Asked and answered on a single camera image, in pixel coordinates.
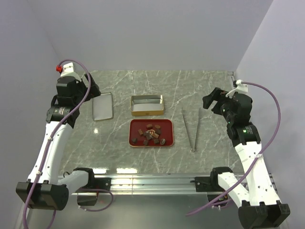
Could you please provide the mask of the long metal tweezers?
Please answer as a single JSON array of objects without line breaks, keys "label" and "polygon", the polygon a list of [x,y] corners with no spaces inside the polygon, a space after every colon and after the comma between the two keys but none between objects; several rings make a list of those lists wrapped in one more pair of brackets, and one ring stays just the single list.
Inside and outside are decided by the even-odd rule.
[{"label": "long metal tweezers", "polygon": [[199,108],[197,112],[196,124],[191,124],[189,122],[189,120],[187,119],[186,111],[183,107],[181,108],[181,114],[182,114],[183,124],[187,134],[187,139],[190,149],[192,152],[195,152],[198,147],[197,145],[198,145],[198,138],[200,132],[200,125],[201,125],[201,114],[202,114],[201,108]]}]

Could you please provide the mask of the light brown bar chocolate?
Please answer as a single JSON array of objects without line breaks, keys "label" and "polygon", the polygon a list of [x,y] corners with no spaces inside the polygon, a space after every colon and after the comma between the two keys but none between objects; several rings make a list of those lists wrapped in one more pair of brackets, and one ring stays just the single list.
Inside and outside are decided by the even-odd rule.
[{"label": "light brown bar chocolate", "polygon": [[158,137],[159,137],[159,135],[156,134],[156,133],[152,133],[152,136],[153,136],[154,138],[158,138]]}]

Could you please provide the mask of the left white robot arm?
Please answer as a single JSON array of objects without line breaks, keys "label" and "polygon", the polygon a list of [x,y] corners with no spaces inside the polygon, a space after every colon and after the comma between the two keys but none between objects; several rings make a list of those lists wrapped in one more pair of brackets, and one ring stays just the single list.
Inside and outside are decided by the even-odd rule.
[{"label": "left white robot arm", "polygon": [[24,210],[63,210],[69,195],[82,188],[86,192],[96,186],[91,168],[76,168],[62,180],[58,179],[59,166],[66,143],[74,128],[82,103],[101,93],[89,72],[88,84],[75,72],[76,61],[66,60],[57,65],[61,74],[57,93],[47,111],[44,140],[37,161],[25,182],[19,182],[16,193],[24,202]]}]

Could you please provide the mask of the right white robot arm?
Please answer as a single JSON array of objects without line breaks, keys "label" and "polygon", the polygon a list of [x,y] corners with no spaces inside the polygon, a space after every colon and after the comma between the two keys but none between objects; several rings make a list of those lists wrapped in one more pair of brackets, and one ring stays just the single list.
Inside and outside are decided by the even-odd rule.
[{"label": "right white robot arm", "polygon": [[227,167],[214,168],[210,186],[224,190],[238,207],[238,217],[244,229],[279,227],[290,215],[288,204],[281,202],[267,171],[256,126],[251,123],[253,100],[247,95],[249,83],[237,80],[227,92],[218,87],[203,97],[203,108],[216,102],[212,112],[227,122],[227,134],[238,154],[244,175],[237,179]]}]

